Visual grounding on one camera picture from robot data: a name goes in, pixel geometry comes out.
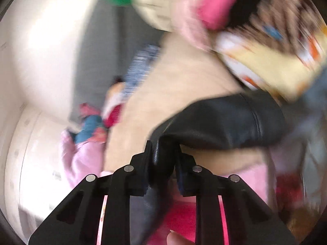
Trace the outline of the right hand thumb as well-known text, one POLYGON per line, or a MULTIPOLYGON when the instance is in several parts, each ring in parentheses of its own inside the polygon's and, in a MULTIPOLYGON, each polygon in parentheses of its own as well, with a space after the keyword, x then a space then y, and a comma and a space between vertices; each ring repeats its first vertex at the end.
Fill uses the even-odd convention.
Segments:
POLYGON ((175 231, 171 231, 166 238, 167 245, 195 245, 190 240, 184 238, 182 235, 175 231))

